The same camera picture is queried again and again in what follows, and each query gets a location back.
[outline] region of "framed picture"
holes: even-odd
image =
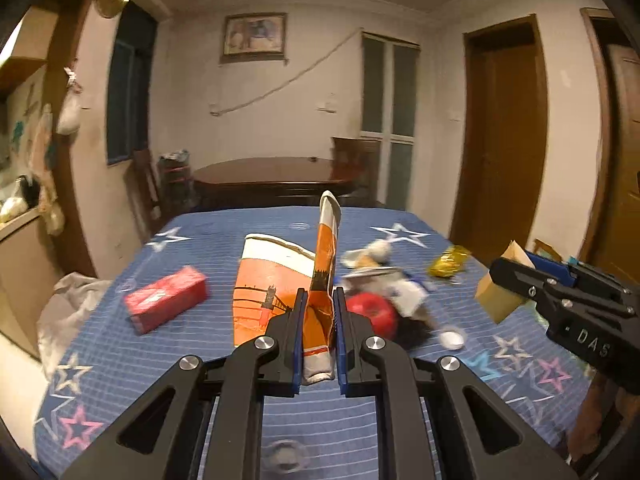
[[[227,16],[220,62],[285,59],[286,37],[285,13]]]

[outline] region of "cable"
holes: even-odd
[[[300,79],[307,72],[311,72],[316,66],[318,66],[320,63],[322,63],[325,59],[327,59],[329,56],[331,56],[331,54],[336,52],[341,46],[343,46],[345,43],[347,43],[347,41],[349,41],[351,38],[356,36],[356,34],[360,33],[363,30],[364,29],[362,27],[358,27],[351,34],[349,34],[346,38],[344,38],[340,43],[338,43],[336,46],[334,46],[327,54],[325,54],[320,59],[318,59],[315,62],[313,62],[310,66],[308,66],[304,70],[301,70],[300,72],[298,72],[292,78],[287,79],[281,85],[276,86],[276,88],[273,88],[273,89],[269,90],[268,92],[266,92],[266,93],[264,93],[264,94],[262,94],[262,95],[260,95],[258,97],[255,97],[255,98],[251,99],[250,101],[247,101],[247,102],[245,102],[245,103],[243,103],[241,105],[233,106],[231,108],[225,108],[224,110],[220,110],[218,112],[209,112],[209,113],[211,115],[213,115],[214,117],[220,117],[220,116],[222,116],[224,114],[228,114],[229,112],[235,112],[236,110],[239,110],[240,108],[245,108],[245,107],[247,107],[249,105],[257,103],[258,101],[262,101],[264,98],[270,96],[271,94],[275,94],[276,92],[278,92],[278,91],[282,90],[283,88],[287,87],[288,85],[290,85],[291,83],[293,83],[297,79]]]

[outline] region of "silver bolt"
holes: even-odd
[[[386,341],[382,339],[380,336],[373,335],[371,337],[367,337],[367,340],[364,342],[367,345],[367,348],[370,350],[380,350],[384,348],[386,345]]]
[[[451,355],[445,355],[440,359],[440,366],[442,366],[442,368],[447,372],[452,372],[453,370],[460,368],[460,361]]]
[[[259,348],[260,350],[267,350],[275,344],[276,342],[274,341],[273,337],[269,337],[268,335],[261,335],[254,342],[255,347]]]
[[[195,355],[185,355],[180,359],[180,368],[183,370],[193,370],[200,360]]]

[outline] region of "red box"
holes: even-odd
[[[191,266],[132,292],[124,302],[138,332],[150,330],[207,299],[206,277]]]

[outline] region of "blue tablecloth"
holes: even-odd
[[[227,210],[180,216],[140,251],[114,281],[63,357],[34,426],[42,464],[60,475],[178,358],[203,360],[233,350],[231,299],[248,233],[274,235],[314,251],[319,210],[314,207]],[[414,278],[449,245],[416,216],[385,209],[345,208],[338,253],[377,238],[392,242],[392,263]],[[138,335],[123,297],[162,276],[193,265],[207,276],[209,299],[146,335]],[[435,360],[458,355],[551,445],[571,428],[587,391],[580,363],[549,341],[531,309],[520,308],[496,326],[474,301],[486,269],[470,258],[458,284],[430,294],[440,325],[466,331],[465,347],[445,350],[432,336],[413,354]],[[348,269],[338,264],[337,275]],[[346,399],[337,381],[303,387],[295,399],[267,398],[262,444],[293,439],[309,456],[291,480],[376,479],[373,399]],[[273,474],[263,472],[263,478]]]

